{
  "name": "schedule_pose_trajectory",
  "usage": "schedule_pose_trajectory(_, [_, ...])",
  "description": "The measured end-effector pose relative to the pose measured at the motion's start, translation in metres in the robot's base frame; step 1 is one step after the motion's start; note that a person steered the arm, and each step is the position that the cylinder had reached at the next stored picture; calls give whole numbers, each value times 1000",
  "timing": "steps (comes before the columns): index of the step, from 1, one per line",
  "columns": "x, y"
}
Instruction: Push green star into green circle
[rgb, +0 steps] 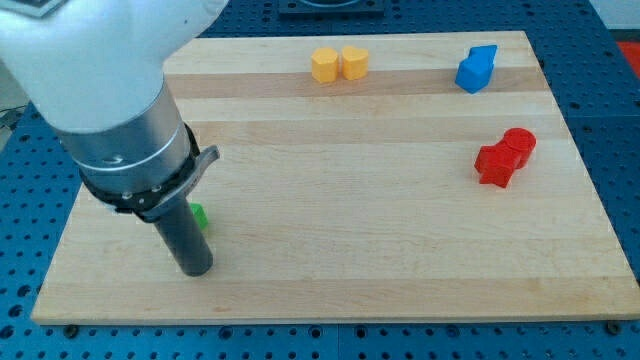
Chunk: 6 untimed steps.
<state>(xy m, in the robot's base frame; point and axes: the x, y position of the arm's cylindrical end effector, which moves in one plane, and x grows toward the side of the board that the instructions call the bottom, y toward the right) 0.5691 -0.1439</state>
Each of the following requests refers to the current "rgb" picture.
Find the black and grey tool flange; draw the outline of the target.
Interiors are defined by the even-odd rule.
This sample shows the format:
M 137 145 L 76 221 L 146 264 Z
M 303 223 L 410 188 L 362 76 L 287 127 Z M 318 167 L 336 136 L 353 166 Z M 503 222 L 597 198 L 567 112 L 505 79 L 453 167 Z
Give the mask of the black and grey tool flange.
M 189 152 L 171 167 L 171 148 L 179 140 L 185 142 Z M 184 200 L 219 158 L 217 146 L 200 149 L 190 127 L 184 124 L 150 159 L 112 168 L 83 165 L 81 177 L 89 192 L 115 212 L 134 214 L 150 223 Z

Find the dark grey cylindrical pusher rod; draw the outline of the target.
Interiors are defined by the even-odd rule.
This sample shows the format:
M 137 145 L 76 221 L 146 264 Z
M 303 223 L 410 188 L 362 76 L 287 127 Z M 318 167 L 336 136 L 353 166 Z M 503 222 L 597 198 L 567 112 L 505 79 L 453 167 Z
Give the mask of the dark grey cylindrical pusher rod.
M 185 275 L 198 277 L 210 270 L 213 254 L 185 197 L 180 197 L 154 226 Z

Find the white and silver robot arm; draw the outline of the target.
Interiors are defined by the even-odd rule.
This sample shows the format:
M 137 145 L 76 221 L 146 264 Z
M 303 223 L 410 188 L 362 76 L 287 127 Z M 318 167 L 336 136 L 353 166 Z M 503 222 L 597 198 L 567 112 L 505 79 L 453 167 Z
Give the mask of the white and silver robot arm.
M 86 188 L 153 224 L 181 270 L 213 254 L 187 197 L 219 156 L 182 120 L 163 66 L 223 0 L 5 1 L 1 59 L 77 164 Z

